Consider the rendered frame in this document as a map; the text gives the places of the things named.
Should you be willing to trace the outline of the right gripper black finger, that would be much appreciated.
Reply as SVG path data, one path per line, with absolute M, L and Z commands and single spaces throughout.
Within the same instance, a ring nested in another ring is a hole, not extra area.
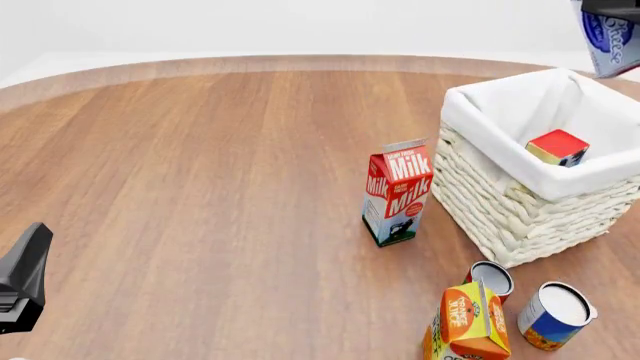
M 582 0 L 581 10 L 602 16 L 640 16 L 640 0 Z

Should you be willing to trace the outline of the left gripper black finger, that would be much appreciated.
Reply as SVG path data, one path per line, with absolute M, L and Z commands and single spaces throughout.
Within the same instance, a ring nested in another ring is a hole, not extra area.
M 53 239 L 42 222 L 31 224 L 13 247 L 0 258 L 0 293 L 44 301 L 46 261 Z

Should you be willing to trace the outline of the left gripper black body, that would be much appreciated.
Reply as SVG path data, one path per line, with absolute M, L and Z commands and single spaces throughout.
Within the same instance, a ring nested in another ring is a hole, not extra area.
M 43 309 L 31 296 L 0 284 L 0 334 L 31 332 Z

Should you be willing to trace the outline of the blue white cream cheese box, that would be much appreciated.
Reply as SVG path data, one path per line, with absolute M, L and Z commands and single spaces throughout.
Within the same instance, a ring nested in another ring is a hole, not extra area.
M 596 77 L 613 78 L 640 68 L 640 16 L 602 16 L 581 10 L 582 0 L 569 0 Z

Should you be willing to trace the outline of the red top butter box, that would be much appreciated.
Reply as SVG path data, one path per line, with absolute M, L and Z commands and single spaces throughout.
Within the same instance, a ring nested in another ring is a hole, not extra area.
M 530 140 L 525 149 L 545 164 L 574 167 L 581 163 L 589 143 L 556 129 Z

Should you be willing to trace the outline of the white woven basket with liner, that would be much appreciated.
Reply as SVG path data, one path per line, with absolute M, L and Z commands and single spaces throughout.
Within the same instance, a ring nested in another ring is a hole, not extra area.
M 561 129 L 580 164 L 545 164 L 530 140 Z M 564 69 L 446 92 L 432 192 L 489 260 L 529 263 L 607 233 L 640 203 L 640 95 Z

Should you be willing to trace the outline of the red white milk carton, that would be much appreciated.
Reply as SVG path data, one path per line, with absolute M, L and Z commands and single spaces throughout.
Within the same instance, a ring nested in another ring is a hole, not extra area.
M 378 247 L 416 236 L 433 176 L 424 138 L 370 156 L 361 216 Z

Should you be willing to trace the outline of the red tin with grey lid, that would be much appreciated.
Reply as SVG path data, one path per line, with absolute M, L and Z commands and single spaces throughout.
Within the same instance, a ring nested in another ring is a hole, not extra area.
M 509 272 L 498 263 L 488 260 L 474 263 L 462 284 L 468 284 L 472 281 L 483 281 L 484 286 L 492 290 L 502 304 L 507 301 L 514 290 L 514 281 Z

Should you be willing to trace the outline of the blue tin with white lid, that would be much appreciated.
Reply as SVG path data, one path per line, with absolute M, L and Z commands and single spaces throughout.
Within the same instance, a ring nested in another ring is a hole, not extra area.
M 575 287 L 548 281 L 520 312 L 517 327 L 534 347 L 554 351 L 597 317 L 597 309 Z

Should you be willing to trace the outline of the orange juice carton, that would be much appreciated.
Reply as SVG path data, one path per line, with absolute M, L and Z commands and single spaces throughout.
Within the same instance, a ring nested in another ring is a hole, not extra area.
M 511 349 L 501 299 L 482 281 L 446 289 L 422 347 L 423 360 L 507 360 Z

